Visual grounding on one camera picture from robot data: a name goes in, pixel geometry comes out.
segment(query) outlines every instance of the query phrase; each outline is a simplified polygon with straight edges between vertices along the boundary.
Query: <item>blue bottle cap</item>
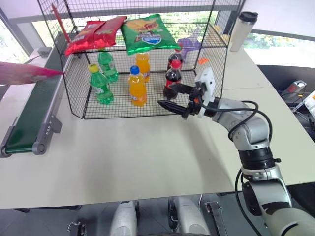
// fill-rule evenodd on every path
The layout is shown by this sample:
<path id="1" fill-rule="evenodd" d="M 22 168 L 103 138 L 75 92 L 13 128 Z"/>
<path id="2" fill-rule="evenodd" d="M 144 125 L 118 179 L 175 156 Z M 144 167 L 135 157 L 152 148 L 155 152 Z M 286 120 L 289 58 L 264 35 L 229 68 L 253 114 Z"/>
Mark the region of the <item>blue bottle cap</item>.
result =
<path id="1" fill-rule="evenodd" d="M 140 73 L 140 69 L 139 69 L 138 66 L 133 65 L 133 66 L 130 68 L 130 72 L 131 72 L 131 74 L 133 74 L 133 75 L 137 75 L 137 74 Z"/>

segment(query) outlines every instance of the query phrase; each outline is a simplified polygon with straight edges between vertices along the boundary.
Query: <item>bottle cap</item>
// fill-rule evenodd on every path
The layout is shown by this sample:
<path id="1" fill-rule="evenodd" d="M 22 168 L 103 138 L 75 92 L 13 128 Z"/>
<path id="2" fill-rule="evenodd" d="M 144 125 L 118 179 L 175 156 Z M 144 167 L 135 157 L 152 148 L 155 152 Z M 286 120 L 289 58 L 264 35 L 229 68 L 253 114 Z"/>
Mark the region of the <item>bottle cap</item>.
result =
<path id="1" fill-rule="evenodd" d="M 133 74 L 133 75 L 137 75 L 137 74 L 140 73 L 140 69 L 139 69 L 138 66 L 133 65 L 133 66 L 130 68 L 130 72 L 131 72 L 131 74 Z"/>
<path id="2" fill-rule="evenodd" d="M 181 47 L 181 49 L 177 49 L 177 48 L 175 48 L 175 51 L 176 51 L 176 52 L 180 52 L 180 51 L 182 50 L 182 48 L 183 48 L 183 45 L 182 45 L 181 43 L 179 43 L 179 44 L 178 44 L 178 46 L 180 46 L 180 47 Z"/>
<path id="3" fill-rule="evenodd" d="M 91 73 L 97 73 L 97 72 L 99 72 L 99 68 L 96 64 L 90 64 L 89 65 L 89 71 Z"/>
<path id="4" fill-rule="evenodd" d="M 258 19 L 258 13 L 250 12 L 250 11 L 243 11 L 241 12 L 238 18 L 240 18 L 241 21 L 255 23 Z"/>
<path id="5" fill-rule="evenodd" d="M 180 60 L 173 60 L 172 63 L 171 63 L 171 66 L 174 68 L 174 69 L 178 69 L 179 67 L 181 67 L 182 63 Z"/>

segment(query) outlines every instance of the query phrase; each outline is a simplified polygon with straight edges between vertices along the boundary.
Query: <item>plastic bottle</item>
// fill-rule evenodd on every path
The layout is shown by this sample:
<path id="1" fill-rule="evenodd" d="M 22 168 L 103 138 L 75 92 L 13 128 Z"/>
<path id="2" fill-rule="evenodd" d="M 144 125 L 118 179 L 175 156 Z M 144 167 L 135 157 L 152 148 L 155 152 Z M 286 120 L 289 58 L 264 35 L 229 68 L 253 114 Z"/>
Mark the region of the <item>plastic bottle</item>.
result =
<path id="1" fill-rule="evenodd" d="M 150 80 L 150 54 L 148 52 L 145 53 L 137 53 L 136 54 L 136 66 L 140 68 L 141 74 L 144 76 L 144 82 L 148 82 Z"/>
<path id="2" fill-rule="evenodd" d="M 182 55 L 182 49 L 175 49 L 174 52 L 168 57 L 168 64 L 167 64 L 167 70 L 171 68 L 171 64 L 173 60 L 179 60 L 183 64 L 183 55 Z"/>
<path id="3" fill-rule="evenodd" d="M 144 76 L 140 73 L 140 69 L 136 65 L 130 68 L 129 91 L 133 105 L 142 107 L 146 104 L 147 88 Z"/>
<path id="4" fill-rule="evenodd" d="M 96 93 L 96 97 L 102 104 L 109 104 L 114 100 L 113 93 L 109 88 L 109 80 L 99 71 L 96 64 L 89 65 L 89 71 L 91 73 L 90 84 Z"/>
<path id="5" fill-rule="evenodd" d="M 175 99 L 177 97 L 177 92 L 172 90 L 169 86 L 182 81 L 182 73 L 180 71 L 181 66 L 182 63 L 180 60 L 173 60 L 171 63 L 171 68 L 166 72 L 166 85 L 163 90 L 163 95 L 168 100 Z"/>
<path id="6" fill-rule="evenodd" d="M 98 64 L 110 82 L 118 81 L 118 71 L 115 68 L 113 56 L 105 49 L 98 54 Z"/>

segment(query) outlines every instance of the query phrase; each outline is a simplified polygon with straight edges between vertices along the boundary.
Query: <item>wire shelf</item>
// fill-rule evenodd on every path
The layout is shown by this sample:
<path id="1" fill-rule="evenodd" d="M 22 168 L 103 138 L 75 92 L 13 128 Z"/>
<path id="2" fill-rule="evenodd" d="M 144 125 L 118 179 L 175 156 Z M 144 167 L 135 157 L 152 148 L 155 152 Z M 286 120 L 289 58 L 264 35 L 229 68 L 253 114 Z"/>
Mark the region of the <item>wire shelf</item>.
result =
<path id="1" fill-rule="evenodd" d="M 167 59 L 173 50 L 156 49 L 150 51 L 150 82 L 147 83 L 148 100 L 144 107 L 135 107 L 129 97 L 128 74 L 135 64 L 134 56 L 128 56 L 120 30 L 116 34 L 116 45 L 106 48 L 119 72 L 119 81 L 111 83 L 114 102 L 100 104 L 90 87 L 88 65 L 96 63 L 98 50 L 64 55 L 67 42 L 61 27 L 52 13 L 52 4 L 57 8 L 65 31 L 72 39 L 90 20 L 109 20 L 119 15 L 128 19 L 147 17 L 159 13 L 165 26 L 175 41 L 189 40 L 184 45 L 185 62 L 182 66 L 182 83 L 194 86 L 194 78 L 207 67 L 212 67 L 215 75 L 215 96 L 221 97 L 224 68 L 229 44 L 240 4 L 243 0 L 37 0 L 45 18 L 51 37 L 57 48 L 64 71 L 64 82 L 71 112 L 80 118 L 126 118 L 162 116 L 171 113 L 157 103 L 163 100 Z M 186 106 L 188 98 L 179 94 L 174 100 Z"/>

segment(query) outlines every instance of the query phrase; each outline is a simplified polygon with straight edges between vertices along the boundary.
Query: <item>orange soda bottle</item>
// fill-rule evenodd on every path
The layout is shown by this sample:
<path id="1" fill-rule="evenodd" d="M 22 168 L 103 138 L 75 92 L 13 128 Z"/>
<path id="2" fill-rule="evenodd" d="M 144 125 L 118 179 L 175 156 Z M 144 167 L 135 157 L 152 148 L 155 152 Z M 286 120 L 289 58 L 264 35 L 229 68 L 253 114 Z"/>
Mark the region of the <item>orange soda bottle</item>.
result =
<path id="1" fill-rule="evenodd" d="M 137 53 L 136 54 L 136 66 L 140 68 L 141 74 L 144 76 L 144 82 L 148 82 L 150 80 L 150 54 L 148 52 L 145 53 Z"/>
<path id="2" fill-rule="evenodd" d="M 147 102 L 147 88 L 144 83 L 144 76 L 140 73 L 138 66 L 130 68 L 129 91 L 131 102 L 134 106 L 144 106 Z"/>

